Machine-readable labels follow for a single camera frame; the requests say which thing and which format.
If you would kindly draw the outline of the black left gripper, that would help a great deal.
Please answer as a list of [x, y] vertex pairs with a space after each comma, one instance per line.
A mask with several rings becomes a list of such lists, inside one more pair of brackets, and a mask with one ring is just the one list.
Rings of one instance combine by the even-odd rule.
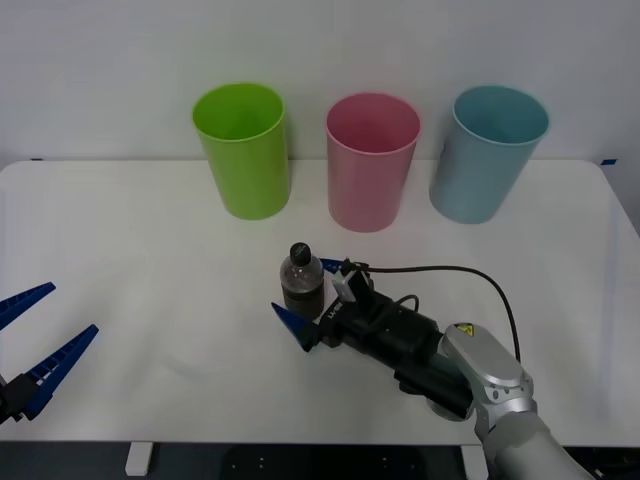
[[[27, 310], [52, 293], [56, 286], [52, 282], [31, 288], [0, 301], [0, 330], [3, 330]], [[26, 373], [9, 383], [0, 378], [0, 423], [7, 419], [28, 420], [36, 418], [53, 398], [81, 355], [88, 348], [99, 329], [90, 325], [53, 354], [46, 357]]]

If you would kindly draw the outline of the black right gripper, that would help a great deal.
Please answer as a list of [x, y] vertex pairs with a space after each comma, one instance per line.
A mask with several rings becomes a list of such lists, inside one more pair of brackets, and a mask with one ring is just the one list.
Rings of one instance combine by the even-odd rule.
[[[329, 273], [349, 273], [349, 259], [320, 259]], [[379, 292], [365, 310], [359, 304], [336, 300], [319, 325], [276, 304], [271, 307], [298, 345], [310, 352], [323, 340], [330, 347], [346, 344], [394, 369], [428, 368], [442, 338], [437, 323], [419, 312], [417, 295], [393, 300]]]

